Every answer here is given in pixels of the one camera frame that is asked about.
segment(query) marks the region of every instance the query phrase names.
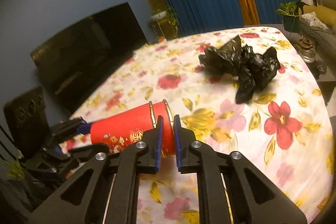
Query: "metal screw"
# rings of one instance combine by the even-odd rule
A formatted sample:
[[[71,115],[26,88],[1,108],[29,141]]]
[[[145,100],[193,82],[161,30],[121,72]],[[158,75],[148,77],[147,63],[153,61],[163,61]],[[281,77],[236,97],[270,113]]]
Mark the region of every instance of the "metal screw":
[[[96,154],[96,160],[104,160],[106,158],[106,154],[104,152],[99,152]]]
[[[139,141],[139,142],[137,142],[137,143],[135,144],[135,146],[136,146],[137,148],[139,148],[139,149],[145,148],[146,145],[147,145],[147,144],[146,144],[145,142],[143,142],[143,141]]]
[[[200,141],[193,141],[191,143],[191,146],[194,148],[200,148],[202,146],[202,143]]]
[[[242,158],[242,155],[241,155],[240,152],[238,152],[238,151],[234,151],[234,152],[231,153],[231,157],[232,157],[233,159],[235,159],[235,160],[239,160],[239,159]]]

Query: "red paper cup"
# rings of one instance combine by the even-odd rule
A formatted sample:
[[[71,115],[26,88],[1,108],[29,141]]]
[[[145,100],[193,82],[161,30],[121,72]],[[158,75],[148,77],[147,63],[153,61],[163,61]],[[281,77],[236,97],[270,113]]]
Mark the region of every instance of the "red paper cup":
[[[158,116],[163,116],[162,156],[175,154],[173,118],[166,100],[127,110],[110,118],[94,122],[91,142],[105,143],[111,153],[117,153],[142,138],[142,134],[156,127]]]

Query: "yellow cushion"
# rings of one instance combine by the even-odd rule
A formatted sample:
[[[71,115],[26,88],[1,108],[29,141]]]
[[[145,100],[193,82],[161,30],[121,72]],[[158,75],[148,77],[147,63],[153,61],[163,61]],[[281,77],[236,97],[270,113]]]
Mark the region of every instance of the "yellow cushion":
[[[315,12],[317,18],[326,24],[329,28],[333,28],[336,24],[336,11],[324,6],[305,5],[303,7],[305,14]]]

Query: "tablecloth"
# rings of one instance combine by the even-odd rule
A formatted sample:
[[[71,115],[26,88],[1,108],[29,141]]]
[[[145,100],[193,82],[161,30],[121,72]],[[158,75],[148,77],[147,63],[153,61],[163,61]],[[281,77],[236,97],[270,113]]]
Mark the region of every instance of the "tablecloth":
[[[220,47],[238,34],[254,52],[275,47],[281,63],[268,87],[241,105],[234,101],[236,78],[209,75],[198,60],[208,46]],[[222,153],[243,153],[308,222],[327,202],[334,172],[328,113],[313,75],[278,29],[230,29],[145,45],[73,117],[91,122],[162,99],[197,139]],[[68,146],[89,143],[89,136],[77,136]],[[175,156],[162,159],[157,175],[141,176],[137,209],[140,224],[198,223],[196,175],[178,173]]]

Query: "television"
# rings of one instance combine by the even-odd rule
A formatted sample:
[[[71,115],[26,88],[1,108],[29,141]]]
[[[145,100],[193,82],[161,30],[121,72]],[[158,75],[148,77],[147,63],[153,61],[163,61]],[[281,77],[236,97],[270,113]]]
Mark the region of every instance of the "television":
[[[31,52],[38,77],[71,115],[147,39],[128,3],[62,30]]]

